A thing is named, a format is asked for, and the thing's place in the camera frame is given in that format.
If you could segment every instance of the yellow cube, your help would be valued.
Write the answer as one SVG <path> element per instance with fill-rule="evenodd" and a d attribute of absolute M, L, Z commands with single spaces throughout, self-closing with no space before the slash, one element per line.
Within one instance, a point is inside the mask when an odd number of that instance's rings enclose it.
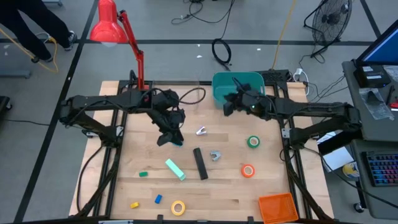
<path fill-rule="evenodd" d="M 130 208 L 137 208 L 139 206 L 138 202 L 134 202 L 130 205 Z"/>

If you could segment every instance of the concrete floor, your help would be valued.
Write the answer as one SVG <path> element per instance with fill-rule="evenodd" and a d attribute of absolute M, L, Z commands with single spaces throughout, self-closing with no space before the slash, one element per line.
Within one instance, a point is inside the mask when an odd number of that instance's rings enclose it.
<path fill-rule="evenodd" d="M 181 0 L 115 1 L 118 9 L 127 10 L 136 38 L 146 43 L 140 45 L 146 56 L 146 79 L 211 80 L 214 73 L 223 71 L 223 68 L 215 62 L 211 54 L 211 45 L 208 43 L 221 36 L 224 22 L 205 24 L 192 19 L 179 26 L 173 26 L 170 23 L 172 18 L 187 13 L 188 4 L 184 4 Z M 398 7 L 398 2 L 395 0 L 381 2 L 366 0 L 366 2 L 381 32 L 397 19 L 394 9 Z M 93 3 L 94 0 L 63 0 L 63 7 L 53 5 L 49 8 L 65 21 L 69 29 L 81 37 Z M 224 39 L 273 41 L 262 45 L 250 42 L 230 45 L 233 53 L 232 71 L 267 70 L 272 66 L 276 49 L 275 40 L 279 38 L 290 3 L 288 0 L 236 1 Z M 302 55 L 311 53 L 313 46 L 309 42 L 312 41 L 312 34 L 302 27 L 302 22 L 318 3 L 319 1 L 314 0 L 297 2 L 283 38 L 296 40 L 296 45 L 287 44 L 280 47 L 275 69 L 289 69 L 294 72 L 299 67 L 298 62 Z M 216 20 L 220 17 L 220 12 L 227 10 L 229 1 L 207 0 L 203 4 L 204 9 L 199 16 Z M 98 20 L 97 13 L 94 22 L 88 24 L 88 27 L 93 27 Z M 32 31 L 41 32 L 40 27 L 29 18 L 26 18 L 26 22 Z M 80 44 L 80 47 L 83 46 L 81 52 L 76 52 L 78 44 L 75 44 L 72 52 L 63 50 L 58 52 L 57 63 L 60 73 L 53 74 L 30 63 L 16 46 L 8 43 L 5 37 L 0 36 L 0 38 L 0 69 L 32 71 L 32 77 L 28 80 L 0 78 L 0 95 L 11 97 L 14 105 L 13 110 L 7 115 L 8 119 L 27 119 L 49 124 L 64 83 L 71 82 L 67 97 L 77 94 L 97 95 L 103 80 L 127 79 L 130 69 L 136 71 L 136 61 L 128 45 L 106 48 L 101 44 L 86 43 Z M 180 41 L 170 44 L 170 39 Z M 158 41 L 151 44 L 148 40 Z M 195 41 L 192 44 L 184 44 L 186 40 Z M 357 43 L 329 47 L 323 54 L 326 59 L 324 64 L 309 58 L 305 58 L 302 62 L 310 82 L 317 84 L 319 89 L 324 89 L 342 76 L 343 61 L 358 57 L 366 49 L 366 46 L 360 42 L 376 40 L 376 35 L 359 0 L 353 3 L 351 20 L 341 40 Z M 53 45 L 48 44 L 48 48 L 52 51 Z M 118 57 L 109 57 L 109 55 L 118 55 Z M 79 59 L 76 67 L 71 67 L 73 58 Z M 335 89 L 345 86 L 346 83 L 343 81 Z M 311 91 L 308 99 L 311 100 L 314 96 Z M 344 90 L 322 101 L 350 103 L 351 98 L 349 91 Z M 14 221 L 46 133 L 45 126 L 7 121 L 1 123 L 0 223 Z M 65 129 L 57 124 L 24 221 L 67 217 L 85 144 L 86 138 L 80 130 Z M 352 208 L 352 204 L 359 200 L 356 190 L 333 174 L 327 174 L 326 181 L 336 218 L 345 222 L 397 223 L 397 221 L 373 219 L 368 211 L 362 214 L 356 213 Z"/>

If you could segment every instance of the person's leg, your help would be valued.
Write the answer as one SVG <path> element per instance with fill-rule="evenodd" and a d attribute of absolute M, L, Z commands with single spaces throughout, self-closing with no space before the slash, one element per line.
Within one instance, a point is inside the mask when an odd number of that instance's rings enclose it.
<path fill-rule="evenodd" d="M 44 31 L 48 32 L 63 47 L 71 47 L 71 33 L 67 25 L 52 11 L 47 9 L 42 0 L 14 0 L 18 9 L 27 14 Z"/>
<path fill-rule="evenodd" d="M 11 1 L 0 1 L 0 23 L 17 36 L 22 46 L 40 59 L 48 60 L 52 57 L 43 42 L 29 30 Z"/>

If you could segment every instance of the tape roll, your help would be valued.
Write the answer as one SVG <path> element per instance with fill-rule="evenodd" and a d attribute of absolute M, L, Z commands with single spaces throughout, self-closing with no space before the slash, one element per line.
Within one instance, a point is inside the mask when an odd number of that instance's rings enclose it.
<path fill-rule="evenodd" d="M 177 211 L 175 210 L 175 206 L 177 206 L 177 205 L 181 205 L 181 211 L 179 211 L 179 212 L 177 212 Z M 185 212 L 185 204 L 184 204 L 182 201 L 175 201 L 175 202 L 173 202 L 173 204 L 172 204 L 172 213 L 173 213 L 174 215 L 180 216 L 180 215 L 182 215 L 184 212 Z"/>
<path fill-rule="evenodd" d="M 257 148 L 260 145 L 260 139 L 257 136 L 250 136 L 248 138 L 248 146 L 252 149 Z"/>
<path fill-rule="evenodd" d="M 254 167 L 252 165 L 245 164 L 242 166 L 241 172 L 244 177 L 249 178 L 249 177 L 254 176 L 254 173 L 256 172 L 256 170 L 254 169 Z"/>

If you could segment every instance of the lamp shade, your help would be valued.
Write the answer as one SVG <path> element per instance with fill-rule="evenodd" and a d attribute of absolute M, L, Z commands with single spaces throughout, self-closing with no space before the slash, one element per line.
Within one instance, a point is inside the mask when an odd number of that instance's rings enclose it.
<path fill-rule="evenodd" d="M 116 4 L 113 0 L 99 0 L 99 21 L 91 30 L 90 40 L 98 42 L 126 43 L 126 33 L 118 24 Z"/>

